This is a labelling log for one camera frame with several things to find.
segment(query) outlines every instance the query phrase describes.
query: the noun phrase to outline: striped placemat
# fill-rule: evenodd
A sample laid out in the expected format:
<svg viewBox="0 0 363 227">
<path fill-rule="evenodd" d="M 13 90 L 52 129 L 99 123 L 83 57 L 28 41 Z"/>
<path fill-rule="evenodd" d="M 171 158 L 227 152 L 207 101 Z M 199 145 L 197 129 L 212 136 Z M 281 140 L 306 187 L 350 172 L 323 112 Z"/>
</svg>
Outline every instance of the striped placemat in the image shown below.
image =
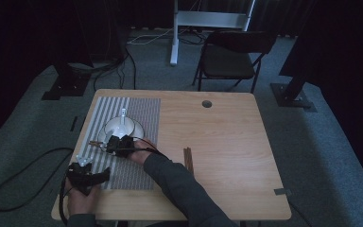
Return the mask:
<svg viewBox="0 0 363 227">
<path fill-rule="evenodd" d="M 156 144 L 160 107 L 161 100 L 159 98 L 100 96 L 97 99 L 78 155 L 93 158 L 93 173 L 102 172 L 107 167 L 111 168 L 110 180 L 102 184 L 103 189 L 153 189 L 152 179 L 141 166 L 130 160 L 103 152 L 100 148 L 90 146 L 88 143 L 91 140 L 96 140 L 99 131 L 105 124 L 112 118 L 119 116 L 122 108 L 126 108 L 127 117 L 138 121 L 143 126 L 145 137 Z"/>
</svg>

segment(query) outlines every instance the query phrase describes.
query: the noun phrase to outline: chair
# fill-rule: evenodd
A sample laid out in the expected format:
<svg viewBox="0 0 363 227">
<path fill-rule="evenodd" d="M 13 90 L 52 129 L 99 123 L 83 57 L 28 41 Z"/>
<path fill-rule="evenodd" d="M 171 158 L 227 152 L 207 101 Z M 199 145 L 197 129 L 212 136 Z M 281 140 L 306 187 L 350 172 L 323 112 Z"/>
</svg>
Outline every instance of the chair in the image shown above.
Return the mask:
<svg viewBox="0 0 363 227">
<path fill-rule="evenodd" d="M 251 86 L 253 93 L 261 69 L 261 60 L 269 53 L 275 41 L 276 36 L 265 31 L 214 31 L 201 49 L 193 85 L 198 79 L 200 91 L 203 79 L 237 79 L 234 85 L 237 86 L 241 80 L 253 78 Z M 260 55 L 252 62 L 249 53 Z"/>
</svg>

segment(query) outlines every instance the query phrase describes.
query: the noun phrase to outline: dark gray sleeve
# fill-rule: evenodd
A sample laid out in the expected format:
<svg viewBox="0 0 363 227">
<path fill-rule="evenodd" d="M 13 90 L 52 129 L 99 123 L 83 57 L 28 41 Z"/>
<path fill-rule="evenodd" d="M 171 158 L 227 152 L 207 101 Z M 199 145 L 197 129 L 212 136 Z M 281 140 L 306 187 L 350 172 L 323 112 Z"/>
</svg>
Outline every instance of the dark gray sleeve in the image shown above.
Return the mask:
<svg viewBox="0 0 363 227">
<path fill-rule="evenodd" d="M 67 227 L 94 227 L 95 226 L 95 215 L 82 214 L 72 215 L 67 220 Z"/>
<path fill-rule="evenodd" d="M 182 164 L 151 154 L 144 162 L 144 171 L 187 217 L 189 226 L 237 226 Z"/>
</svg>

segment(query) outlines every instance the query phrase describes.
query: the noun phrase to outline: gray carpet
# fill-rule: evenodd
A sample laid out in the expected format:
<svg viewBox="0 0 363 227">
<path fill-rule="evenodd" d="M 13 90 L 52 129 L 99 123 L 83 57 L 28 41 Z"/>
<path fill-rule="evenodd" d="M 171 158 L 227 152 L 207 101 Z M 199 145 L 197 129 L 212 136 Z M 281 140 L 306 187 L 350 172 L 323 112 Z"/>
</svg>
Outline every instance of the gray carpet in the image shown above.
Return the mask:
<svg viewBox="0 0 363 227">
<path fill-rule="evenodd" d="M 143 30 L 132 35 L 161 32 Z M 198 40 L 195 37 L 185 38 Z M 180 44 L 178 65 L 172 67 L 169 64 L 170 42 L 155 40 L 145 45 L 128 45 L 137 66 L 137 89 L 197 89 L 191 86 L 191 82 L 200 46 Z M 285 188 L 292 192 L 289 197 L 291 202 L 313 226 L 363 226 L 363 169 L 320 89 L 310 84 L 303 88 L 317 113 L 279 107 L 271 92 L 271 83 L 288 83 L 291 80 L 278 74 L 293 44 L 294 40 L 289 38 L 277 40 L 270 54 L 264 58 L 254 93 L 282 181 Z M 123 88 L 132 89 L 130 60 L 127 60 L 123 72 Z M 42 101 L 43 93 L 50 89 L 56 76 L 52 66 L 37 76 L 0 130 L 0 183 L 47 150 L 75 146 L 82 119 L 94 95 L 93 80 L 84 96 Z M 206 80 L 202 90 L 248 92 L 250 86 L 250 81 L 233 87 L 233 81 Z M 102 75 L 96 82 L 96 88 L 119 88 L 119 76 L 115 72 Z M 78 121 L 72 130 L 75 116 Z M 2 188 L 0 206 L 15 206 L 26 201 L 38 191 L 66 154 L 65 150 L 49 154 Z M 28 205 L 0 213 L 0 226 L 62 226 L 60 221 L 51 218 L 50 213 L 65 169 L 66 165 L 62 165 L 41 194 Z M 263 220 L 261 226 L 306 226 L 297 211 L 292 209 L 292 214 L 289 220 Z M 104 221 L 103 224 L 113 226 L 114 222 Z M 248 221 L 248 226 L 257 224 L 257 221 Z"/>
</svg>

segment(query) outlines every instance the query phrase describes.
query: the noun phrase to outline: chair backrest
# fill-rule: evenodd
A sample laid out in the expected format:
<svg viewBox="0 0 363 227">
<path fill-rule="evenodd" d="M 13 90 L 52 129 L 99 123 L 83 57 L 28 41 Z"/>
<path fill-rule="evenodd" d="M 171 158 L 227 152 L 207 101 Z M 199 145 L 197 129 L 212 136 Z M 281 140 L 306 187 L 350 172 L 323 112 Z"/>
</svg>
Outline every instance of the chair backrest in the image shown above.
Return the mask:
<svg viewBox="0 0 363 227">
<path fill-rule="evenodd" d="M 217 30 L 207 37 L 204 48 L 214 44 L 238 53 L 267 54 L 275 41 L 276 36 L 265 31 Z"/>
</svg>

